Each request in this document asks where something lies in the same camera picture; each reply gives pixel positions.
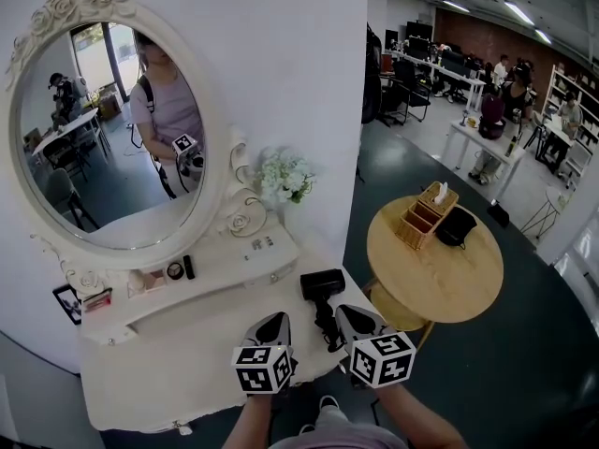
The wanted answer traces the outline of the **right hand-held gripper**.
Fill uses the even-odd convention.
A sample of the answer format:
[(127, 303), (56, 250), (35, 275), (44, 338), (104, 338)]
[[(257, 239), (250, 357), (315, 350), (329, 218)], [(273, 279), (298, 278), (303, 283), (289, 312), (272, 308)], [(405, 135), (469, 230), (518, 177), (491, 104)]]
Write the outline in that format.
[(353, 305), (339, 305), (335, 320), (350, 357), (349, 370), (363, 384), (381, 388), (410, 377), (416, 347), (404, 332), (377, 312)]

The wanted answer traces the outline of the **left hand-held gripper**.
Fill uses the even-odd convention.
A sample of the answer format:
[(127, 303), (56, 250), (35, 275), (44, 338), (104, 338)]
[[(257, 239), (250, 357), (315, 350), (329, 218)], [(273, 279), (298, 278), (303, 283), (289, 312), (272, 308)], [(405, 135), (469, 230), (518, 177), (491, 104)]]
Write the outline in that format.
[(275, 395), (287, 387), (297, 366), (288, 314), (278, 311), (251, 326), (234, 348), (231, 366), (246, 395)]

